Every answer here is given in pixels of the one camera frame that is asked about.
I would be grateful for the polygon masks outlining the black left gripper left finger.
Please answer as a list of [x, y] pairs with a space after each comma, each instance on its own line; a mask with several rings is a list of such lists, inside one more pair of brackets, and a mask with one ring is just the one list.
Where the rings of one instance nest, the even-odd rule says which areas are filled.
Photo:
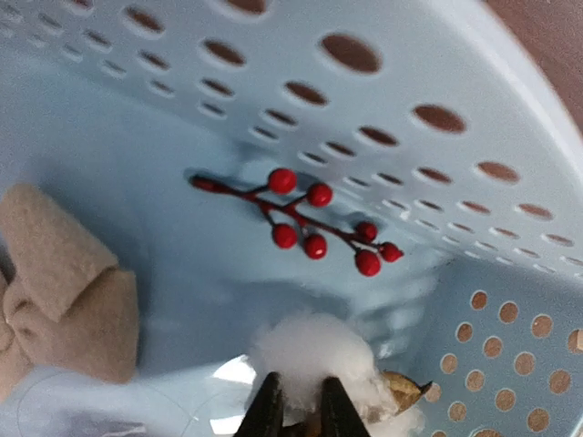
[[277, 437], [283, 423], [281, 375], [270, 372], [247, 410], [237, 437]]

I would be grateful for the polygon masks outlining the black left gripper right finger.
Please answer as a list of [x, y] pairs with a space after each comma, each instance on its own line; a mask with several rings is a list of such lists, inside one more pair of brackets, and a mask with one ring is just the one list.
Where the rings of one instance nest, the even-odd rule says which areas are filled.
[[323, 437], [370, 436], [337, 377], [330, 376], [322, 382], [320, 413]]

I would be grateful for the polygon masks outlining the white fluffy ornament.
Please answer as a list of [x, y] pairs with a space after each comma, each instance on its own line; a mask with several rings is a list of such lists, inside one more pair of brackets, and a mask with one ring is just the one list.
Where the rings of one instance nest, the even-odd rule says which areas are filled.
[[402, 373], [381, 370], [369, 344], [333, 315], [298, 312], [258, 333], [248, 356], [257, 392], [272, 371], [281, 376], [284, 426], [296, 436], [318, 436], [324, 378], [340, 379], [372, 436], [417, 436], [425, 416], [418, 401], [430, 389]]

